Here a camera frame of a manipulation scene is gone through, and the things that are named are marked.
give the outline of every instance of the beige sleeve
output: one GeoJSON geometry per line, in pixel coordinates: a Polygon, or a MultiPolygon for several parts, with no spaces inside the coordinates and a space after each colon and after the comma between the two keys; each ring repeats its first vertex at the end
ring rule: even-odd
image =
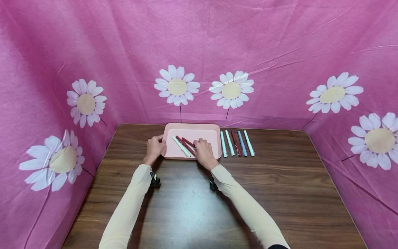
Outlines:
{"type": "Polygon", "coordinates": [[[222,165],[216,166],[212,171],[218,189],[231,199],[242,219],[250,230],[260,240],[263,248],[273,245],[288,246],[279,227],[269,214],[253,199],[253,197],[235,181],[231,174],[222,165]]]}
{"type": "Polygon", "coordinates": [[[151,167],[141,164],[112,214],[99,243],[99,249],[126,249],[137,221],[142,201],[151,183],[151,167]]]}

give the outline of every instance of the brown table surface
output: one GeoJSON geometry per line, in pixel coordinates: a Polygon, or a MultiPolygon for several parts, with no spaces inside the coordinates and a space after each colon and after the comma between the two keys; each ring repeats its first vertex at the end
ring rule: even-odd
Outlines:
{"type": "MultiPolygon", "coordinates": [[[[147,140],[163,130],[118,127],[63,248],[98,248],[147,140]]],[[[306,133],[247,131],[256,156],[222,157],[220,164],[271,215],[292,249],[366,248],[306,133]]],[[[129,248],[261,248],[232,203],[210,189],[210,174],[196,161],[160,157],[152,168],[162,185],[146,194],[129,248]]]]}

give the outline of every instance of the red pen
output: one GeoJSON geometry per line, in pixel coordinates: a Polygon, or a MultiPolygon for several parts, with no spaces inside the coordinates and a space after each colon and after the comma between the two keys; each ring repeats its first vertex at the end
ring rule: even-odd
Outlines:
{"type": "Polygon", "coordinates": [[[176,136],[176,139],[178,141],[180,141],[182,143],[182,145],[187,148],[187,150],[189,150],[189,152],[191,152],[192,155],[195,155],[195,153],[193,152],[193,150],[184,142],[184,140],[182,140],[179,136],[176,136]]]}
{"type": "Polygon", "coordinates": [[[234,134],[233,131],[231,131],[231,134],[232,134],[232,140],[234,141],[234,144],[235,144],[235,148],[236,148],[236,150],[238,152],[238,156],[241,157],[242,154],[240,153],[240,148],[239,148],[238,142],[236,140],[235,134],[234,134]]]}
{"type": "Polygon", "coordinates": [[[182,138],[182,140],[183,140],[184,142],[186,142],[187,144],[189,144],[190,146],[192,146],[193,148],[195,148],[195,145],[194,145],[193,143],[189,142],[188,140],[186,140],[185,138],[182,138]]]}

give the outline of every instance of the white flower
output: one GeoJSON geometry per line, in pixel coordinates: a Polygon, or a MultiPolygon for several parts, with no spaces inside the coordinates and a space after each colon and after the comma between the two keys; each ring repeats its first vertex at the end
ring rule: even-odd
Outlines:
{"type": "Polygon", "coordinates": [[[199,92],[199,82],[192,81],[195,77],[193,73],[184,76],[183,67],[176,68],[174,65],[169,65],[168,69],[168,71],[160,70],[163,78],[156,79],[155,88],[161,91],[159,96],[167,98],[167,103],[174,103],[175,106],[179,106],[180,103],[187,105],[187,100],[193,100],[192,93],[199,92]]]}
{"type": "Polygon", "coordinates": [[[209,88],[214,93],[210,99],[219,100],[217,106],[223,106],[224,109],[235,109],[243,105],[243,102],[249,100],[246,93],[254,91],[254,80],[248,80],[248,77],[249,74],[243,71],[236,71],[235,76],[231,72],[220,75],[220,81],[213,81],[213,86],[209,88]]]}
{"type": "Polygon", "coordinates": [[[330,77],[327,86],[320,85],[310,93],[313,99],[306,103],[312,105],[308,111],[317,113],[322,110],[323,113],[328,113],[331,109],[334,113],[338,113],[341,106],[349,111],[351,106],[359,105],[359,100],[354,95],[363,93],[363,87],[351,86],[358,79],[359,77],[355,75],[348,77],[347,72],[340,74],[337,78],[330,77]]]}
{"type": "Polygon", "coordinates": [[[97,86],[97,82],[93,80],[87,84],[82,78],[72,83],[72,87],[75,92],[68,91],[66,94],[68,95],[68,105],[73,106],[70,111],[73,123],[77,124],[80,121],[80,128],[85,126],[86,121],[89,126],[93,126],[94,122],[98,123],[105,108],[106,97],[98,95],[103,88],[97,86]]]}
{"type": "Polygon", "coordinates": [[[361,127],[351,127],[358,137],[348,139],[353,145],[352,153],[361,154],[359,160],[373,168],[380,165],[382,169],[390,170],[390,158],[398,164],[398,119],[395,114],[389,112],[380,120],[377,114],[371,113],[369,117],[360,117],[359,123],[361,127]]]}
{"type": "Polygon", "coordinates": [[[65,130],[62,141],[49,136],[44,140],[44,145],[31,146],[26,153],[35,159],[21,163],[20,170],[37,170],[25,179],[27,184],[33,184],[31,189],[34,191],[45,189],[51,184],[51,191],[57,191],[66,179],[73,184],[82,173],[83,149],[78,146],[73,131],[69,135],[68,130],[65,130]]]}

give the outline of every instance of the flower center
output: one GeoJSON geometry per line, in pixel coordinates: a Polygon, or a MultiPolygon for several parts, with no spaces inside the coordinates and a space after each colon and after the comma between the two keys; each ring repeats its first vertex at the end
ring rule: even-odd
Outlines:
{"type": "Polygon", "coordinates": [[[72,146],[59,150],[50,160],[50,169],[56,173],[66,173],[76,165],[77,154],[72,146]]]}
{"type": "Polygon", "coordinates": [[[222,95],[228,99],[237,98],[240,94],[240,85],[236,82],[229,82],[222,88],[222,95]]]}
{"type": "Polygon", "coordinates": [[[172,95],[181,96],[187,91],[187,83],[180,78],[170,80],[167,86],[172,95]]]}
{"type": "Polygon", "coordinates": [[[333,103],[342,99],[345,95],[345,90],[341,86],[334,86],[324,91],[320,97],[321,103],[333,103]]]}
{"type": "Polygon", "coordinates": [[[369,150],[383,154],[389,152],[395,144],[392,131],[385,128],[374,129],[365,136],[365,142],[369,150]]]}
{"type": "Polygon", "coordinates": [[[77,109],[80,111],[81,114],[88,115],[94,111],[96,107],[96,101],[94,97],[88,93],[83,94],[79,97],[77,101],[77,109]]]}

